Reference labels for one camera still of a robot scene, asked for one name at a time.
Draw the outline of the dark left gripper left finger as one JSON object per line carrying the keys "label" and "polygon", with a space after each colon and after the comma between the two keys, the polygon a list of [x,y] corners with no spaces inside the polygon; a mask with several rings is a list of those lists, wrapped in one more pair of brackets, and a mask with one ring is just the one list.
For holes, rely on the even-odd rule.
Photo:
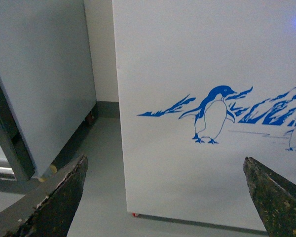
{"label": "dark left gripper left finger", "polygon": [[88,159],[80,155],[0,212],[0,237],[65,237],[83,195]]}

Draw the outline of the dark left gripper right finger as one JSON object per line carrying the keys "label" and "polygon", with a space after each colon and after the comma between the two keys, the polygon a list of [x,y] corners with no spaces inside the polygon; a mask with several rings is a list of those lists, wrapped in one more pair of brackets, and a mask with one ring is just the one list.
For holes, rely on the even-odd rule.
{"label": "dark left gripper right finger", "polygon": [[254,206],[270,237],[296,237],[296,185],[252,157],[243,164]]}

